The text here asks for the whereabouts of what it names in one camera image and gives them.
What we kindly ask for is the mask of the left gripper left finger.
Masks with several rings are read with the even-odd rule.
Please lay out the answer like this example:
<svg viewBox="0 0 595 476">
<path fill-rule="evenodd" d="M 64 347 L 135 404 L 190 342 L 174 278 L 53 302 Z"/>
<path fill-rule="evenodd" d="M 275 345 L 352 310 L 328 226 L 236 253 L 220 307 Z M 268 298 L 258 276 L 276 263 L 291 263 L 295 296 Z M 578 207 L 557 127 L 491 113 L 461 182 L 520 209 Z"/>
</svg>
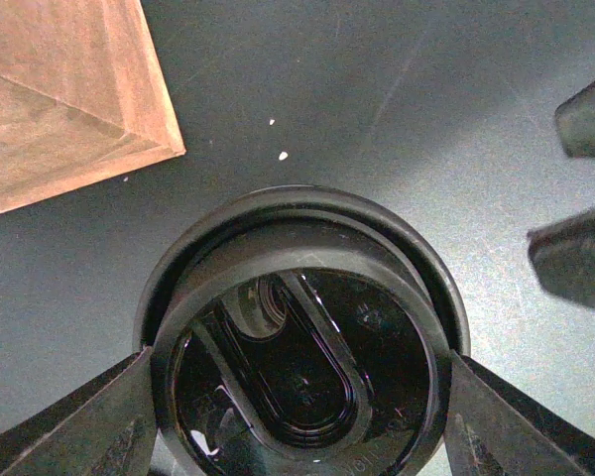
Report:
<svg viewBox="0 0 595 476">
<path fill-rule="evenodd" d="M 0 475 L 146 475 L 157 428 L 150 347 L 0 434 Z"/>
</svg>

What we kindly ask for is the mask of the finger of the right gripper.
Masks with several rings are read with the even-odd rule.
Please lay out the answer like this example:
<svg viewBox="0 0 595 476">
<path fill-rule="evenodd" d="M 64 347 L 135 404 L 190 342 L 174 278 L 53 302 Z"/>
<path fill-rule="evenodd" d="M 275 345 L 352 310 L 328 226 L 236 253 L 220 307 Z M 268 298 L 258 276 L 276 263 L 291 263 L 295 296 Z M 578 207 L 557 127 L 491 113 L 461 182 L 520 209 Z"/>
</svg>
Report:
<svg viewBox="0 0 595 476">
<path fill-rule="evenodd" d="M 528 233 L 528 256 L 548 293 L 595 309 L 595 207 Z"/>
<path fill-rule="evenodd" d="M 595 80 L 556 108 L 554 123 L 567 157 L 595 159 Z"/>
</svg>

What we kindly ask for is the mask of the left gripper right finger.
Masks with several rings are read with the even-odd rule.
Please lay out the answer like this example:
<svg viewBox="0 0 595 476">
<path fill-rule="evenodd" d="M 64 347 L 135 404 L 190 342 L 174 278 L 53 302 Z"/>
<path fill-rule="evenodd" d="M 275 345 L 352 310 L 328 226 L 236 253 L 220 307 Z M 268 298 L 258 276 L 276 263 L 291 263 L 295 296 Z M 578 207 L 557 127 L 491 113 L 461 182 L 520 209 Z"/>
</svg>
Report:
<svg viewBox="0 0 595 476">
<path fill-rule="evenodd" d="M 595 475 L 595 438 L 451 354 L 444 442 L 453 475 Z"/>
</svg>

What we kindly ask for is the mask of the brown paper bag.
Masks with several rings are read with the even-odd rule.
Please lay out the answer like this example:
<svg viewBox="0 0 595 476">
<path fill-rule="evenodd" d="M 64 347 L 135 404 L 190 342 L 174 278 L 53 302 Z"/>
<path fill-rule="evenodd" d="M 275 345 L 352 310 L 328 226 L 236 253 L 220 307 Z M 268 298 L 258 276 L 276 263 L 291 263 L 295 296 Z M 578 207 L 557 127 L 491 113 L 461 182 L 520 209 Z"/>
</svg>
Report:
<svg viewBox="0 0 595 476">
<path fill-rule="evenodd" d="M 0 1 L 0 214 L 181 156 L 137 1 Z"/>
</svg>

